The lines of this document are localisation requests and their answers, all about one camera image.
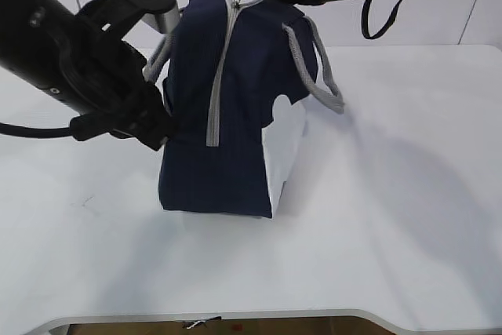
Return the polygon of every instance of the bag handle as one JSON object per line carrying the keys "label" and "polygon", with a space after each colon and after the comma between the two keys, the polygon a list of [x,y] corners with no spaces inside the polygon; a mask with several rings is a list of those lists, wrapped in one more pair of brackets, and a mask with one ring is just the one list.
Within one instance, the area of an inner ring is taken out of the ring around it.
{"label": "bag handle", "polygon": [[329,62],[328,54],[326,52],[324,44],[322,43],[318,28],[310,17],[305,16],[304,18],[311,26],[312,34],[314,35],[314,44],[319,53],[319,56],[321,57],[322,78],[324,79],[324,83],[328,86],[331,93],[326,92],[324,89],[316,86],[314,80],[312,80],[312,77],[308,72],[307,65],[305,64],[305,58],[301,51],[300,43],[298,42],[295,31],[291,27],[283,24],[282,29],[288,34],[289,48],[291,49],[291,54],[293,55],[296,69],[300,74],[302,82],[304,82],[305,87],[312,96],[314,96],[319,102],[321,102],[321,104],[323,104],[327,108],[335,111],[337,114],[343,114],[345,112],[344,97],[342,96],[342,93],[336,85],[335,79],[333,78],[331,63]]}
{"label": "bag handle", "polygon": [[148,63],[143,71],[143,76],[147,82],[153,82],[155,84],[158,81],[158,78],[162,73],[162,69],[169,59],[171,59],[173,40],[173,33],[165,36],[155,49],[151,58],[148,60]]}

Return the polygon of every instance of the white bag panel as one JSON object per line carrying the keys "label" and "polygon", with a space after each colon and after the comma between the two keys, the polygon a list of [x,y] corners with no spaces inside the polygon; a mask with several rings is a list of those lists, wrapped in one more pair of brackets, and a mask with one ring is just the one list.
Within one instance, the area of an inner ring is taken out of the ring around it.
{"label": "white bag panel", "polygon": [[291,105],[286,95],[277,97],[274,121],[263,129],[265,168],[272,215],[277,211],[282,188],[288,180],[300,148],[307,112],[301,101]]}

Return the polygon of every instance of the screw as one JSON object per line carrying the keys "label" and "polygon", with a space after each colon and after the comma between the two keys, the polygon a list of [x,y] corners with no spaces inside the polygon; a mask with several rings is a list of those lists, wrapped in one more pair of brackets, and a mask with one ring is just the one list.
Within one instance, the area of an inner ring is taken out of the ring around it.
{"label": "screw", "polygon": [[28,22],[31,27],[39,27],[45,18],[45,8],[39,8],[33,13],[30,21]]}

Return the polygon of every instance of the floor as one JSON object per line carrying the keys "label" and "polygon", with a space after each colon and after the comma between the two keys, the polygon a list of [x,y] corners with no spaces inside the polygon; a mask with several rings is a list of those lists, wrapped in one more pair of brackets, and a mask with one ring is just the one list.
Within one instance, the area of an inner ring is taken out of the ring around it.
{"label": "floor", "polygon": [[182,323],[75,325],[68,335],[392,335],[355,317],[215,321],[192,330]]}

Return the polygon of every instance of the white table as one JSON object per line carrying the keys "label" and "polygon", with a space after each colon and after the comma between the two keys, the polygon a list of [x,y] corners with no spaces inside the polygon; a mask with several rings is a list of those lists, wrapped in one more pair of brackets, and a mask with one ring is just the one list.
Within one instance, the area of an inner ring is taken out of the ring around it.
{"label": "white table", "polygon": [[[502,53],[329,53],[349,111],[309,103],[274,220],[163,212],[162,156],[134,141],[1,137],[0,333],[214,315],[502,333]],[[3,122],[72,115],[0,79]]]}

